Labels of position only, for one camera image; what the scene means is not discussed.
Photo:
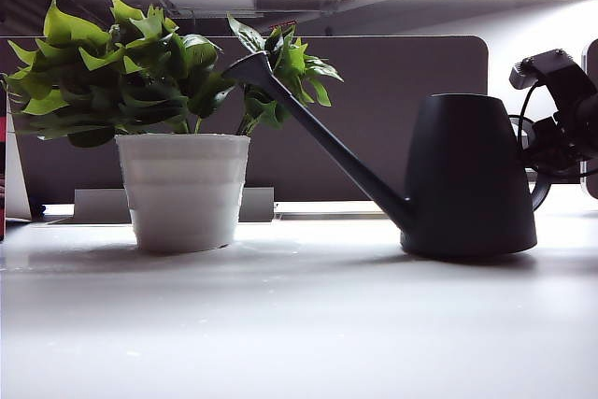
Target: potted plant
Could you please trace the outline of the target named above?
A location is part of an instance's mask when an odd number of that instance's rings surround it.
[[[223,78],[220,49],[200,35],[180,36],[160,8],[147,14],[112,0],[114,24],[63,13],[52,0],[36,50],[10,42],[25,66],[3,74],[9,98],[24,117],[22,133],[67,137],[95,147],[116,137],[123,181],[141,249],[188,252],[233,240],[245,181],[249,136],[259,123],[279,128],[286,110],[259,88]],[[277,78],[305,104],[330,101],[319,78],[342,80],[306,54],[294,26],[268,37],[229,17],[249,51],[266,50]],[[200,133],[227,94],[243,89],[236,135]]]

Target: red object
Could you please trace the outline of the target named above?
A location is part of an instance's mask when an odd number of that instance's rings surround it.
[[[270,25],[270,30],[274,30],[277,27],[290,27],[291,25],[296,25],[297,21],[286,21],[281,23],[275,23],[274,25]]]

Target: white wall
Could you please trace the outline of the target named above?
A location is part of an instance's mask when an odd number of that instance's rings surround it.
[[[461,21],[401,31],[401,35],[475,35],[489,49],[489,95],[501,98],[509,114],[519,113],[526,92],[508,82],[517,61],[552,49],[564,49],[575,61],[598,38],[598,0],[543,4],[502,11]],[[533,120],[554,111],[548,92],[534,93],[526,115]]]

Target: artificial plant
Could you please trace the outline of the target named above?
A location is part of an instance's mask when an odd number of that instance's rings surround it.
[[[3,74],[4,87],[26,120],[24,132],[52,139],[67,136],[78,147],[95,147],[115,134],[143,134],[163,123],[174,133],[198,133],[235,87],[216,69],[220,49],[200,35],[180,36],[160,8],[147,14],[112,0],[114,24],[102,30],[63,13],[52,0],[44,37],[36,50],[9,42],[26,64]],[[229,23],[251,51],[266,50],[275,75],[301,101],[313,102],[302,83],[309,82],[320,104],[329,106],[319,76],[341,79],[318,57],[305,54],[294,27],[274,28],[263,38],[232,17]],[[282,106],[256,87],[243,85],[245,111],[237,133],[249,135],[262,122],[279,127]]]

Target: black device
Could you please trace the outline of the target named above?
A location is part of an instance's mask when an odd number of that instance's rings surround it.
[[[513,121],[519,127],[530,123],[524,116],[533,89],[546,86],[557,107],[551,117],[532,123],[529,145],[521,151],[527,167],[551,178],[570,178],[569,169],[598,156],[598,90],[569,54],[556,49],[525,58],[509,80],[515,89],[532,88],[519,120]]]

